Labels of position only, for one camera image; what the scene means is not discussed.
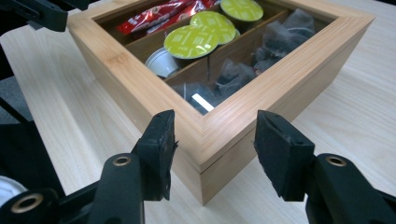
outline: wooden box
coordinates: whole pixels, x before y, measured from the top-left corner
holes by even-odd
[[[319,0],[257,0],[264,8],[260,21],[239,24],[242,34],[233,42],[188,61],[163,80],[144,62],[163,46],[166,33],[133,40],[116,30],[136,13],[162,2],[114,0],[71,16],[68,28],[93,73],[141,132],[158,112],[176,111],[179,147],[172,169],[202,204],[256,156],[257,111],[270,110],[293,120],[334,80],[374,19]],[[317,34],[206,115],[170,87],[213,81],[226,58],[248,63],[262,42],[265,25],[285,20],[296,8],[314,16]],[[187,23],[181,21],[166,32]]]

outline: red packet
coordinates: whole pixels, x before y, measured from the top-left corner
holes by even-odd
[[[193,1],[192,4],[188,5],[186,8],[184,8],[181,12],[177,13],[175,16],[173,16],[171,19],[164,21],[156,26],[151,27],[150,29],[147,30],[147,34],[154,33],[156,31],[160,31],[163,29],[166,29],[166,27],[181,21],[183,19],[187,19],[188,17],[196,14],[199,11],[205,10],[206,7],[203,4],[202,0],[195,0]]]
[[[130,18],[117,28],[125,35],[149,28],[162,21],[168,20],[192,2],[193,0],[170,0],[165,4],[152,7]]]

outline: tea bag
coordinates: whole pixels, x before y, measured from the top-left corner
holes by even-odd
[[[307,39],[306,36],[291,33],[279,21],[274,21],[266,26],[262,47],[268,49],[275,57],[283,58]]]
[[[202,83],[183,83],[181,85],[172,86],[172,89],[176,91],[185,101],[192,105],[202,115],[206,114],[208,110],[194,99],[194,95],[198,95],[206,103],[215,107],[219,105],[224,99],[216,95],[208,86]]]
[[[307,38],[315,34],[314,18],[297,8],[283,22],[283,26],[293,34],[303,35]]]
[[[256,74],[259,75],[265,72],[268,68],[270,68],[275,63],[279,62],[282,58],[268,58],[266,60],[262,60],[254,65],[254,69],[256,70]]]
[[[224,61],[216,85],[223,97],[229,97],[256,77],[252,67],[243,63],[233,63],[230,59]]]

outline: metal ring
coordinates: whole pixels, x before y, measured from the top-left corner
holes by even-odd
[[[131,160],[131,158],[129,158],[129,157],[121,156],[121,157],[116,158],[116,159],[113,161],[113,164],[116,165],[116,166],[123,166],[123,165],[128,164],[128,163],[131,162],[131,161],[132,161],[132,160]]]
[[[33,200],[33,202],[32,203],[29,202],[28,204],[23,204],[29,200]],[[44,200],[43,195],[39,193],[26,195],[12,205],[11,211],[17,214],[28,212],[39,206],[43,202],[43,200]]]
[[[346,163],[343,159],[338,158],[338,157],[334,157],[334,156],[328,156],[328,157],[326,157],[326,161],[327,161],[329,164],[331,164],[331,165],[339,166],[339,167],[344,167],[344,166],[347,165],[347,163]]]

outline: light wood surface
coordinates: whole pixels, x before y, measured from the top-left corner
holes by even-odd
[[[396,7],[341,1],[375,14],[335,81],[293,124],[316,145],[354,161],[375,188],[396,195]],[[69,33],[30,27],[1,37],[66,193],[97,180],[106,158],[140,132],[95,79]],[[147,223],[306,223],[304,203],[276,197],[257,159],[206,206],[172,175],[171,201],[145,203]]]

